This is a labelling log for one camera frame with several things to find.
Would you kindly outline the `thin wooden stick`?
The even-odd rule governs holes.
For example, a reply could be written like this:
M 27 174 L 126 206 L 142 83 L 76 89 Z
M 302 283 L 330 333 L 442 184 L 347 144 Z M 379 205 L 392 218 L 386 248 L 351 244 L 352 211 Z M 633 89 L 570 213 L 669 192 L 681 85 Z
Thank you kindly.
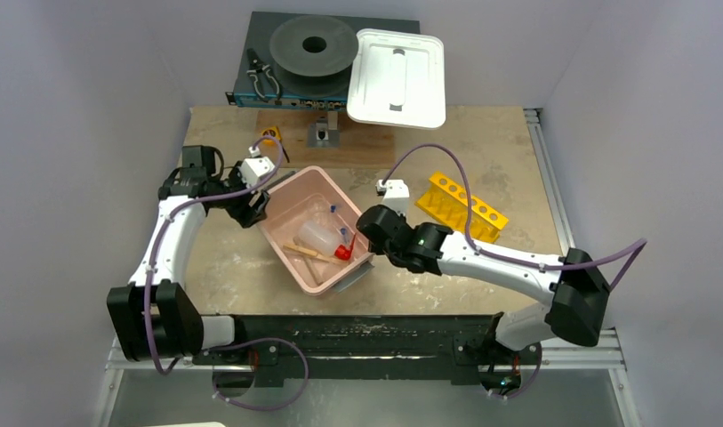
M 312 249 L 308 249 L 303 246 L 297 246 L 295 244 L 285 243 L 285 244 L 283 244 L 283 248 L 285 250 L 288 250 L 288 251 L 291 251 L 291 252 L 294 252 L 297 254 L 301 254 L 301 255 L 307 256 L 312 259 L 320 260 L 321 262 L 328 262 L 328 263 L 335 263 L 335 264 L 340 262 L 340 260 L 337 258 L 328 257 L 328 256 L 325 256 Z

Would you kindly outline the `pink plastic bin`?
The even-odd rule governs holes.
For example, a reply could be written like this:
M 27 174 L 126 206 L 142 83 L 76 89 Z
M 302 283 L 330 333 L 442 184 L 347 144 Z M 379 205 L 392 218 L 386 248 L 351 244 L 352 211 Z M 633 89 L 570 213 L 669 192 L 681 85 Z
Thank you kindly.
M 360 264 L 372 260 L 369 241 L 356 228 L 361 211 L 349 193 L 324 169 L 318 166 L 305 167 L 277 185 L 269 195 L 267 219 L 258 223 L 258 229 L 303 293 L 313 297 L 326 294 Z M 330 204 L 338 206 L 337 213 L 323 213 Z M 339 228 L 344 226 L 349 229 L 351 239 L 356 237 L 349 261 L 340 260 L 335 264 L 315 259 L 314 263 L 323 279 L 322 284 L 317 287 L 311 286 L 312 277 L 300 254 L 283 248 L 283 244 L 289 243 L 311 249 L 297 238 L 298 229 L 307 221 L 315 221 L 338 232 Z

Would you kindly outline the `red capped wash bottle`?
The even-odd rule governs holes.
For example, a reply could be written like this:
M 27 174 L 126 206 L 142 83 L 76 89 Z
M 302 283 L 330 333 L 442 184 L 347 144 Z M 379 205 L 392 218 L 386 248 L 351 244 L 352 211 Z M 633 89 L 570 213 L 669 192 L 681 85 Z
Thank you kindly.
M 356 237 L 345 245 L 341 233 L 330 230 L 315 221 L 304 222 L 297 232 L 297 238 L 309 248 L 323 256 L 349 261 L 353 254 Z

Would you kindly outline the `thick wooden dowel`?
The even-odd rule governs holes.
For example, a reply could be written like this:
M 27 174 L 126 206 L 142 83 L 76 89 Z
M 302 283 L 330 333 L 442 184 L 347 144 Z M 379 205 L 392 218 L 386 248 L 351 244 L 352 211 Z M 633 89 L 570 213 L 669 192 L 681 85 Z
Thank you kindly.
M 322 276 L 320 272 L 317 269 L 317 266 L 315 265 L 314 261 L 315 259 L 312 257 L 309 257 L 305 253 L 300 253 L 301 258 L 303 259 L 304 264 L 306 265 L 307 270 L 309 271 L 309 274 L 312 277 L 313 284 L 312 287 L 317 287 L 322 284 Z

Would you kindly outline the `white plastic bin lid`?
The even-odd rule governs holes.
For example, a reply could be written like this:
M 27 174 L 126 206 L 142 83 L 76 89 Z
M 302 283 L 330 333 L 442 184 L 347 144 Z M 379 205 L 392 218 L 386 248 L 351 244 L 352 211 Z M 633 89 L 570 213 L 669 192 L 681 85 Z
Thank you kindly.
M 357 32 L 346 111 L 359 123 L 434 130 L 446 121 L 445 47 L 435 36 Z

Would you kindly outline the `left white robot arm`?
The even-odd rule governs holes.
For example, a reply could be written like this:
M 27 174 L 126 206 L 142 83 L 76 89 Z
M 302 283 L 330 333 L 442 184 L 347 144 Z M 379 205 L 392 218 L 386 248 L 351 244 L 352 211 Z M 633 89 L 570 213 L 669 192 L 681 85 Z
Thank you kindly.
M 125 286 L 108 292 L 116 338 L 131 361 L 182 359 L 214 348 L 226 363 L 246 358 L 249 340 L 230 315 L 201 315 L 185 291 L 197 233 L 213 209 L 247 229 L 266 219 L 264 185 L 277 163 L 257 144 L 231 168 L 211 146 L 186 146 L 181 163 L 157 190 L 156 224 L 142 260 Z

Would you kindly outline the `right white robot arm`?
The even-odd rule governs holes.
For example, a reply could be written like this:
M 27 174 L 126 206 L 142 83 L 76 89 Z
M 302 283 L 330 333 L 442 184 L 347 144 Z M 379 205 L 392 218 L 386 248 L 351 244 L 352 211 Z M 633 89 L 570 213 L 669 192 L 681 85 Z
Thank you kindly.
M 424 222 L 415 227 L 385 205 L 361 214 L 357 231 L 374 254 L 412 273 L 474 278 L 534 299 L 534 304 L 500 315 L 483 339 L 485 354 L 503 362 L 518 350 L 547 339 L 594 347 L 598 344 L 611 286 L 583 250 L 564 255 L 530 254 L 469 242 L 459 231 Z

